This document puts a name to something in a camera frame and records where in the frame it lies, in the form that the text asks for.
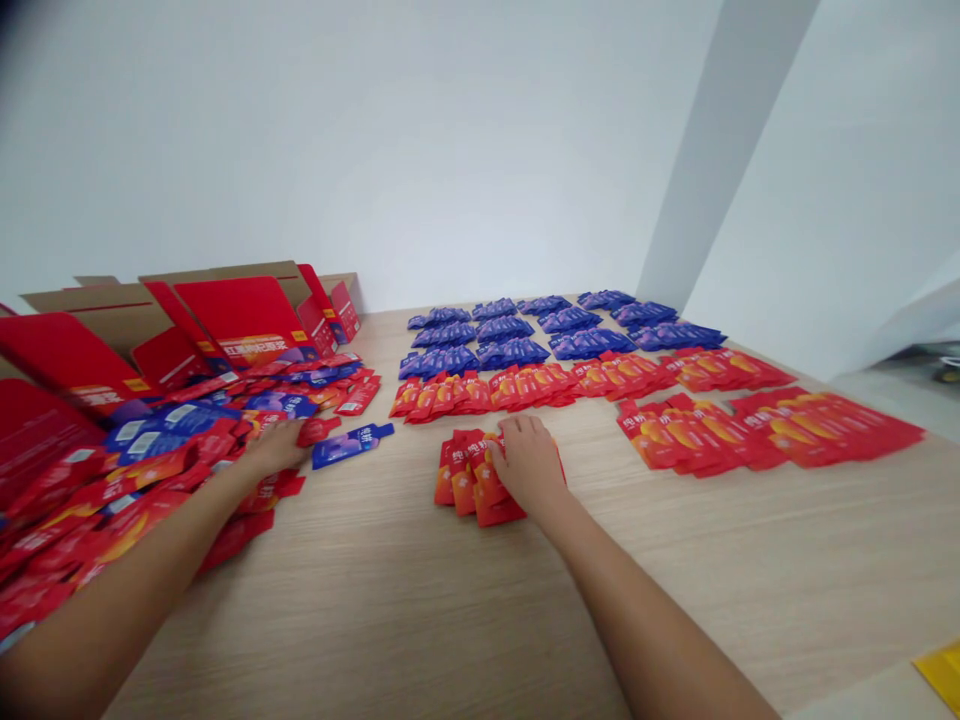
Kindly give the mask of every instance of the hand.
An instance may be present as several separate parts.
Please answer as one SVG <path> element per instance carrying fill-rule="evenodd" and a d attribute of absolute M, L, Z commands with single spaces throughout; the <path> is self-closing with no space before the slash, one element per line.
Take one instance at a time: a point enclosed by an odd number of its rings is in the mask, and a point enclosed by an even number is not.
<path fill-rule="evenodd" d="M 298 467 L 310 455 L 310 448 L 297 446 L 303 420 L 281 420 L 268 427 L 260 437 L 247 445 L 237 462 L 257 468 L 260 477 L 267 477 L 288 467 Z"/>
<path fill-rule="evenodd" d="M 488 441 L 493 467 L 513 499 L 539 522 L 538 515 L 557 498 L 568 496 L 553 436 L 533 415 L 501 420 L 500 429 L 507 457 L 497 443 Z"/>

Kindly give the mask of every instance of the fingers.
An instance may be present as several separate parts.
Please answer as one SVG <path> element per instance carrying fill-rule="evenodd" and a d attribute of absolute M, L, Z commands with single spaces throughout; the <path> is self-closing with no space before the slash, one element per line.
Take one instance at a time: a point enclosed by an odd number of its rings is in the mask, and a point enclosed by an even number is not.
<path fill-rule="evenodd" d="M 500 443 L 493 440 L 487 440 L 486 443 L 490 458 L 493 460 L 493 469 L 497 471 L 497 475 L 503 477 L 503 472 L 507 469 L 507 461 L 503 457 L 503 451 L 500 450 Z"/>

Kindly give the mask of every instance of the wooden table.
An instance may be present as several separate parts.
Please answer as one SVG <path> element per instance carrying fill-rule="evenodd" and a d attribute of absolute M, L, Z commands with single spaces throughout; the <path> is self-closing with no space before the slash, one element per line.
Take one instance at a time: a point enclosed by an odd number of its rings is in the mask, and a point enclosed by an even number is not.
<path fill-rule="evenodd" d="M 385 385 L 345 429 L 386 421 L 413 314 L 364 318 L 349 349 Z M 960 633 L 960 446 L 694 480 L 648 470 L 604 399 L 538 414 L 577 497 L 781 712 Z M 397 423 L 313 474 L 190 590 L 109 717 L 626 717 L 533 523 L 480 531 L 432 503 L 441 442 L 503 415 Z"/>

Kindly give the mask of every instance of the blue packet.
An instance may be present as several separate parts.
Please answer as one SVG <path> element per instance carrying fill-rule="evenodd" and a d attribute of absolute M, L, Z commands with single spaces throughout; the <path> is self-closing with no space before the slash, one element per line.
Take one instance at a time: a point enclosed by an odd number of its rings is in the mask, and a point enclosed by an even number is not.
<path fill-rule="evenodd" d="M 141 460 L 163 455 L 181 448 L 193 438 L 186 435 L 175 435 L 174 433 L 165 433 L 160 430 L 150 430 L 140 433 L 140 436 L 133 441 L 117 460 L 117 465 L 123 467 L 133 465 Z"/>
<path fill-rule="evenodd" d="M 140 433 L 148 430 L 158 430 L 161 426 L 162 423 L 159 418 L 148 417 L 142 420 L 128 420 L 123 425 L 110 431 L 107 439 L 103 441 L 103 446 L 110 453 L 123 452 L 133 444 Z"/>
<path fill-rule="evenodd" d="M 239 422 L 243 418 L 243 413 L 190 401 L 167 411 L 159 429 L 175 435 L 193 437 L 212 428 L 213 424 L 221 418 L 230 418 Z"/>
<path fill-rule="evenodd" d="M 377 426 L 364 425 L 345 435 L 321 440 L 313 446 L 313 469 L 319 470 L 341 460 L 373 450 L 380 445 L 380 438 L 393 435 L 393 423 Z"/>
<path fill-rule="evenodd" d="M 285 395 L 278 392 L 256 395 L 250 398 L 244 407 L 248 410 L 285 412 L 288 420 L 313 417 L 317 412 L 316 404 L 310 402 L 310 398 L 306 395 Z"/>

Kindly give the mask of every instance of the row of packets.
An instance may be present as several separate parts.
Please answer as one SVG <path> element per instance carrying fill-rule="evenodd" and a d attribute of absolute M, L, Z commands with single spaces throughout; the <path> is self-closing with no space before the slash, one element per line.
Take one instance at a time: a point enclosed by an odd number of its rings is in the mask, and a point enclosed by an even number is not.
<path fill-rule="evenodd" d="M 627 334 L 641 350 L 647 352 L 690 347 L 718 348 L 727 339 L 719 330 L 693 323 L 662 323 Z"/>
<path fill-rule="evenodd" d="M 569 307 L 558 312 L 543 315 L 537 318 L 540 327 L 545 333 L 565 333 L 575 330 L 586 330 L 599 325 L 603 319 L 599 315 L 582 310 L 578 307 Z"/>
<path fill-rule="evenodd" d="M 679 319 L 677 311 L 672 307 L 655 302 L 635 302 L 622 305 L 616 310 L 612 310 L 610 317 L 616 320 L 620 327 L 631 330 L 660 325 L 661 323 L 672 323 Z"/>
<path fill-rule="evenodd" d="M 473 309 L 474 320 L 490 320 L 495 317 L 516 314 L 517 306 L 513 304 L 513 300 L 510 298 L 500 298 L 486 305 L 477 303 L 477 306 Z"/>
<path fill-rule="evenodd" d="M 414 315 L 407 320 L 407 330 L 420 330 L 454 322 L 470 322 L 470 313 L 460 308 L 434 308 L 427 315 Z"/>
<path fill-rule="evenodd" d="M 620 404 L 617 423 L 647 466 L 712 477 L 869 461 L 903 450 L 923 430 L 833 393 L 783 388 L 730 401 L 736 415 L 681 393 L 663 403 Z"/>
<path fill-rule="evenodd" d="M 596 293 L 582 293 L 577 297 L 580 307 L 585 310 L 616 310 L 621 305 L 635 303 L 633 295 L 627 295 L 619 290 L 601 290 Z"/>

